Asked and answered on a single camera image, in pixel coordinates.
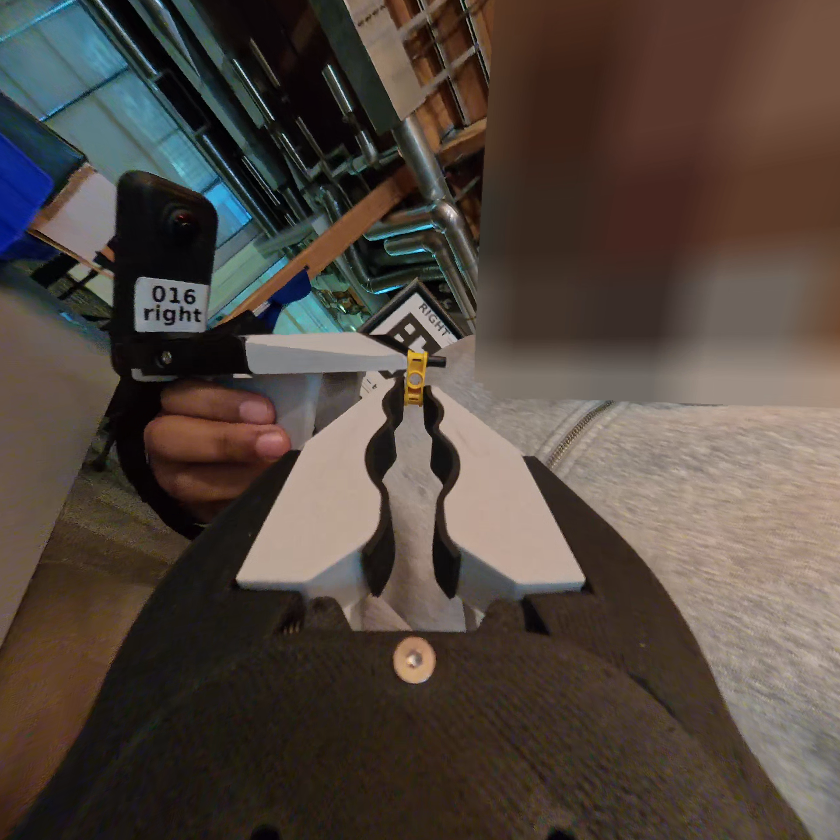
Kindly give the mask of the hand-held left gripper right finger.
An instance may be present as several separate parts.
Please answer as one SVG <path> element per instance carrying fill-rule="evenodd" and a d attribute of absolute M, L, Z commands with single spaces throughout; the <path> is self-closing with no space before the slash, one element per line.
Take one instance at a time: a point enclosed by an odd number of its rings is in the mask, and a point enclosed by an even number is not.
<path fill-rule="evenodd" d="M 441 483 L 433 536 L 440 590 L 480 613 L 499 600 L 582 591 L 585 574 L 531 460 L 436 386 L 425 389 L 423 420 Z"/>

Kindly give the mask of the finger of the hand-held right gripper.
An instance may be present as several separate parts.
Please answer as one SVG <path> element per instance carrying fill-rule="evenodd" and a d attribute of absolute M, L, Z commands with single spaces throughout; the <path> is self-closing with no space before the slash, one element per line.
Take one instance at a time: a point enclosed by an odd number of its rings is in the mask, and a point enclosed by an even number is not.
<path fill-rule="evenodd" d="M 407 352 L 378 337 L 358 332 L 256 335 L 245 339 L 246 372 L 256 375 L 303 375 L 404 371 Z"/>

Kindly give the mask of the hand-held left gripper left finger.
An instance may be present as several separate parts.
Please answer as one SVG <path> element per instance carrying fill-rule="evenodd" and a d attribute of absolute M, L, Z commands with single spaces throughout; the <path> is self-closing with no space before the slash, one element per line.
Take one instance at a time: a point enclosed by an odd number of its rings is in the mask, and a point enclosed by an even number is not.
<path fill-rule="evenodd" d="M 330 597 L 354 630 L 372 593 L 363 548 L 382 516 L 382 492 L 369 475 L 366 450 L 389 416 L 386 397 L 404 405 L 394 385 L 360 399 L 304 444 L 236 575 L 244 590 Z"/>

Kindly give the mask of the person's right hand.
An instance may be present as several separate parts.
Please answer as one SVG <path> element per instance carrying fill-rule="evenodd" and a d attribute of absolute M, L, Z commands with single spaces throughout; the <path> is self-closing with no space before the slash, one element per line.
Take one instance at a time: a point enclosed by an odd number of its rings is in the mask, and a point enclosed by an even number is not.
<path fill-rule="evenodd" d="M 168 384 L 143 441 L 157 483 L 201 523 L 291 450 L 266 397 L 208 381 Z"/>

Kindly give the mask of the white table with wooden edge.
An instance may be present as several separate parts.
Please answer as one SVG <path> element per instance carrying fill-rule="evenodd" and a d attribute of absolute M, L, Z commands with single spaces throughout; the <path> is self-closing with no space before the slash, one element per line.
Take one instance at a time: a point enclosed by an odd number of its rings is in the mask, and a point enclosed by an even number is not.
<path fill-rule="evenodd" d="M 89 164 L 70 177 L 66 186 L 28 226 L 28 234 L 112 278 L 117 187 Z"/>

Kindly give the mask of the framed marker sign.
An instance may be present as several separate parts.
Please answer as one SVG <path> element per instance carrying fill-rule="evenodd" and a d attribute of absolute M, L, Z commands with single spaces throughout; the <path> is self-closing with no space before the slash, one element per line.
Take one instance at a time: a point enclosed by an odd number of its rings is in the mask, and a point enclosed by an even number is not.
<path fill-rule="evenodd" d="M 454 319 L 419 279 L 399 290 L 358 333 L 385 337 L 404 350 L 430 355 L 467 335 L 464 323 Z"/>

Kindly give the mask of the wooden ceiling beam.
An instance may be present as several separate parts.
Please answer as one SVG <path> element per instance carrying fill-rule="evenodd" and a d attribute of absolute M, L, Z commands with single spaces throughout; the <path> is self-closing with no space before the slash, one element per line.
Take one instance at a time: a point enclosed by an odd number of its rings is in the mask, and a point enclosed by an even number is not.
<path fill-rule="evenodd" d="M 223 319 L 223 322 L 233 320 L 243 312 L 256 310 L 303 270 L 306 270 L 310 277 L 317 276 L 375 223 L 380 222 L 397 204 L 416 191 L 415 176 L 404 164 L 368 196 L 352 206 L 309 247 L 306 247 L 290 263 L 241 302 Z"/>

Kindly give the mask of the blue plastic bin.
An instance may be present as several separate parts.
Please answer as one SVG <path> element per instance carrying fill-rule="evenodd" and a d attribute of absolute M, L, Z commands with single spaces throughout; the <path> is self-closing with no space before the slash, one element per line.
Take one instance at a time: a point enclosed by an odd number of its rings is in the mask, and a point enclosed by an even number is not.
<path fill-rule="evenodd" d="M 14 251 L 52 193 L 54 182 L 1 135 L 1 258 Z"/>

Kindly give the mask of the person's grey zip hoodie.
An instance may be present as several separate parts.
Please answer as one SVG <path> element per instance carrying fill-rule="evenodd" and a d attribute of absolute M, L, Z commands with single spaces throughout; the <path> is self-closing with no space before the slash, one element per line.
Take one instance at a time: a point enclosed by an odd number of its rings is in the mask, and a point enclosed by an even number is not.
<path fill-rule="evenodd" d="M 602 409 L 559 478 L 656 574 L 751 750 L 838 838 L 838 410 Z"/>

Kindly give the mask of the round metal duct pipe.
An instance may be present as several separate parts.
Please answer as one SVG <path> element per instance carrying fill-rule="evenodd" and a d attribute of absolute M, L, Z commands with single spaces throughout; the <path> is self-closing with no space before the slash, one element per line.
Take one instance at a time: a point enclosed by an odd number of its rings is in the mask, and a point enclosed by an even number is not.
<path fill-rule="evenodd" d="M 427 203 L 373 225 L 364 237 L 383 241 L 392 255 L 418 250 L 431 253 L 464 316 L 467 332 L 474 333 L 479 276 L 476 242 L 449 191 L 442 165 L 427 142 L 418 117 L 415 114 L 406 117 L 392 133 Z"/>

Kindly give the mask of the rectangular metal air duct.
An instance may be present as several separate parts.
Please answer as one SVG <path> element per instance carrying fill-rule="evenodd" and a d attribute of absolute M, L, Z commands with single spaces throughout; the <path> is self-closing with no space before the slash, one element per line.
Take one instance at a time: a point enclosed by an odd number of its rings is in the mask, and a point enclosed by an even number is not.
<path fill-rule="evenodd" d="M 467 127 L 490 80 L 492 2 L 312 1 L 311 9 L 374 131 L 444 91 Z"/>

